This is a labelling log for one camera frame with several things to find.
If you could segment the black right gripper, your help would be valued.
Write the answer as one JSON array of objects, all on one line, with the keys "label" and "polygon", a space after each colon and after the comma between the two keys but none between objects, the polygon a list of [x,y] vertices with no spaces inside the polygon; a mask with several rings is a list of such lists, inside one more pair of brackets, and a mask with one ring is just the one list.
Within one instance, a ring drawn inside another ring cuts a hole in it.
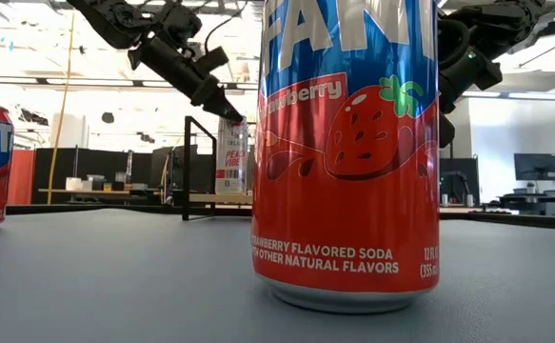
[{"label": "black right gripper", "polygon": [[440,20],[440,147],[455,137],[455,127],[445,113],[472,85],[486,90],[503,81],[499,63],[494,63],[472,45],[469,28],[452,19]]}]

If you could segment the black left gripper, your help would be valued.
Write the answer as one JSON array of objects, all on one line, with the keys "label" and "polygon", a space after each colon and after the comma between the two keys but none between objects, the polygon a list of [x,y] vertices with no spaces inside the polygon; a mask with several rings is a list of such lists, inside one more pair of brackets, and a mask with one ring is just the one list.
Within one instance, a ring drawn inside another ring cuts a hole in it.
[{"label": "black left gripper", "polygon": [[140,64],[146,65],[204,111],[230,121],[243,120],[241,113],[227,100],[220,81],[211,74],[228,62],[222,47],[195,60],[156,35],[130,50],[129,61],[133,69]]}]

